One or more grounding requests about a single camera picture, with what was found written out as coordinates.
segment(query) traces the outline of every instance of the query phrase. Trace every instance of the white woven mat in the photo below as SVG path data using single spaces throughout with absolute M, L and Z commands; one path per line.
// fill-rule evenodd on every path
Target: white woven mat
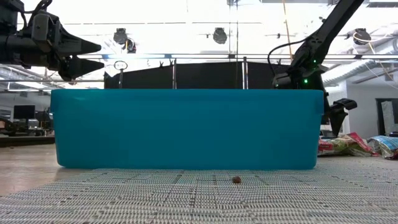
M 231 179 L 240 176 L 242 184 Z M 398 223 L 398 161 L 314 170 L 98 169 L 0 197 L 0 223 Z

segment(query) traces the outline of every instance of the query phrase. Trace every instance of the plastic bin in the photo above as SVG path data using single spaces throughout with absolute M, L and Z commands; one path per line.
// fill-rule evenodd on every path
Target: plastic bin
M 312 169 L 323 92 L 54 90 L 69 168 Z

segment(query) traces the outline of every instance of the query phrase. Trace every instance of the black backdrop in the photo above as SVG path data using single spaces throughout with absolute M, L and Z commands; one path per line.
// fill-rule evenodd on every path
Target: black backdrop
M 272 65 L 276 73 L 285 72 L 287 65 Z M 177 88 L 179 89 L 242 89 L 242 62 L 177 64 Z M 171 66 L 124 72 L 123 88 L 173 88 Z M 105 76 L 105 88 L 119 88 L 119 76 Z M 266 63 L 248 62 L 250 89 L 272 88 L 272 73 Z

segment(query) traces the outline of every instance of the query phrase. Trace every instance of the robotic arm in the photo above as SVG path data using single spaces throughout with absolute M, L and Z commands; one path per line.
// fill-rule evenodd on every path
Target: robotic arm
M 0 0 L 0 63 L 47 67 L 58 71 L 65 81 L 103 68 L 103 63 L 77 57 L 97 52 L 101 46 L 69 34 L 57 16 L 45 11 L 51 2 L 42 0 L 35 10 L 25 12 L 20 0 Z M 18 13 L 24 19 L 20 31 Z M 27 22 L 25 14 L 30 13 Z
M 311 89 L 324 92 L 324 116 L 330 120 L 335 136 L 338 135 L 344 118 L 348 115 L 346 110 L 357 107 L 356 102 L 341 99 L 329 105 L 328 93 L 323 86 L 322 73 L 326 71 L 321 64 L 325 59 L 333 39 L 348 22 L 364 0 L 341 0 L 328 16 L 322 26 L 300 41 L 303 44 L 294 54 L 294 59 L 286 73 L 274 75 L 274 86 L 280 89 Z

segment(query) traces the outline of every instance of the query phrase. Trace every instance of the small brown object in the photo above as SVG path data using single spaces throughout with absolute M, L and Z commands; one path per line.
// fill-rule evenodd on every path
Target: small brown object
M 234 184 L 242 184 L 242 179 L 240 177 L 233 177 L 232 183 Z

